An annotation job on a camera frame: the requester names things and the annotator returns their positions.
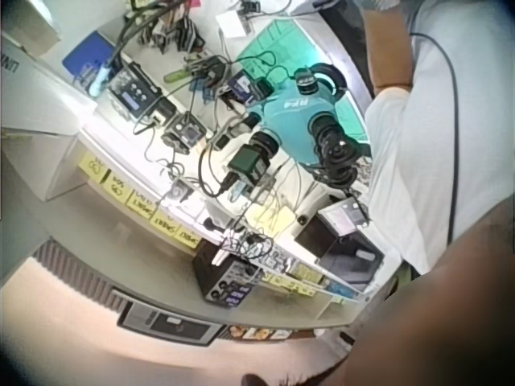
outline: workbench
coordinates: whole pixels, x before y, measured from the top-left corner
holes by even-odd
[[[199,33],[207,41],[206,47],[213,54],[223,53],[214,15],[229,5],[230,2],[225,1],[206,2],[191,13]],[[257,19],[253,24],[254,35],[243,39],[227,39],[229,54],[236,57],[248,46],[255,34],[263,31],[271,22],[273,22],[271,18]],[[370,95],[351,58],[348,57],[344,47],[328,25],[318,14],[297,18],[295,22],[329,61],[345,74],[356,111],[363,113],[371,101]],[[113,20],[98,30],[107,39],[114,41],[121,27],[120,20]],[[141,64],[165,92],[176,87],[176,84],[164,84],[162,80],[168,72],[182,66],[183,54],[170,50],[166,55],[161,55],[158,51],[140,47],[135,42],[129,44],[123,54],[128,60],[135,60]],[[185,106],[189,106],[191,97],[191,92],[185,88],[170,96],[169,99],[177,105],[179,111],[185,111],[187,109]],[[212,105],[200,103],[200,98],[197,100],[198,103],[193,105],[193,114],[206,128],[212,129],[214,125]],[[43,193],[35,195],[14,170],[23,177],[25,175],[23,168],[28,163],[33,165],[41,162],[37,152],[54,151],[56,142],[48,143],[41,138],[32,138],[29,147],[24,144],[6,146],[7,158],[14,169],[9,168],[7,173],[9,182],[4,186],[8,186],[10,193],[6,194],[4,200],[7,206],[9,206],[9,199],[16,202],[12,207],[14,213],[10,213],[11,216],[17,217],[15,208],[22,207],[34,218],[31,224],[36,230],[32,232],[33,240],[28,243],[34,248],[45,239],[42,235],[46,235],[59,242],[112,285],[163,310],[226,325],[292,330],[343,326],[352,323],[401,264],[400,256],[371,223],[363,233],[385,254],[385,259],[368,289],[354,299],[335,297],[321,289],[315,289],[315,295],[309,298],[291,296],[284,291],[274,291],[264,285],[257,287],[252,296],[234,310],[226,310],[205,302],[196,284],[191,264],[198,243],[184,243],[156,230],[149,219],[127,207],[127,200],[122,202],[109,193],[109,189],[104,185],[106,174],[96,178],[95,175],[84,172],[85,168],[81,163],[85,159],[96,159],[104,173],[110,170],[111,175],[123,181],[127,189],[130,189],[127,197],[136,191],[155,202],[170,188],[170,180],[166,173],[163,173],[163,167],[155,162],[148,162],[143,156],[151,140],[151,132],[135,137],[132,134],[134,124],[124,121],[116,114],[106,92],[98,98],[97,103],[93,116],[85,122],[79,133],[73,138],[62,139],[62,150],[56,156],[59,157],[57,166],[49,169],[51,172],[48,172],[46,177],[51,180],[51,183]],[[218,109],[222,122],[233,114],[228,112],[223,104],[220,104]],[[248,136],[241,136],[233,140],[223,152],[214,154],[213,165],[217,175],[225,174],[223,165],[231,152],[247,139]],[[24,151],[27,148],[37,149],[37,152],[26,154]],[[170,154],[171,149],[162,144],[159,136],[156,136],[148,151],[148,157],[167,158]],[[177,155],[176,160],[185,165],[186,175],[196,176],[198,155],[199,151],[193,151],[189,156]],[[277,168],[287,159],[288,157],[280,152],[274,158],[272,167]],[[301,181],[299,181],[296,173],[288,174],[291,165],[293,162],[286,164],[277,175],[277,179],[278,181],[291,179],[291,182],[288,179],[288,183],[284,184],[281,194],[285,200],[293,202],[298,194],[298,185],[302,185],[304,192],[311,185],[312,177],[301,170]],[[305,198],[296,215],[313,216],[317,210],[328,205],[329,193],[331,193],[330,190],[317,187]],[[204,202],[205,198],[200,193],[195,193],[189,209],[197,205],[204,207]],[[228,216],[236,217],[241,212],[245,199],[240,198],[235,203],[221,199],[220,203],[213,204],[218,205]],[[189,209],[169,207],[163,210],[166,216],[175,221],[177,227],[199,238],[219,244],[221,235],[210,232],[201,225],[202,219],[206,216],[205,210],[192,215],[188,213]],[[304,261],[306,265],[315,267],[316,258],[294,241],[301,228],[294,222],[276,242]],[[12,229],[11,233],[14,234],[17,230],[19,231],[19,229]],[[10,249],[9,245],[4,248],[9,253],[20,253],[14,247]]]

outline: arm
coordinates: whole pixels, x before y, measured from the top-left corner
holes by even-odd
[[[388,87],[412,89],[410,35],[399,7],[362,10],[369,70],[376,95]]]

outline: person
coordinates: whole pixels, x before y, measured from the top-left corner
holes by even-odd
[[[408,23],[398,0],[355,2],[376,94],[369,214],[423,276],[383,304],[347,361],[299,385],[508,384],[513,20],[495,1],[417,2]]]

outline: digital display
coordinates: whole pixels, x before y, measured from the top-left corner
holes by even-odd
[[[132,99],[132,97],[127,93],[127,91],[124,91],[122,97],[126,100],[130,107],[132,107],[132,109],[139,110],[139,105],[136,103],[134,99]]]

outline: white shirt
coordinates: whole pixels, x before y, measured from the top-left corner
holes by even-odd
[[[459,94],[459,186],[454,238],[513,193],[513,21],[493,2],[426,2],[414,31],[450,56]],[[365,120],[373,155],[369,210],[421,274],[447,247],[454,159],[451,73],[414,38],[414,87],[389,88]]]

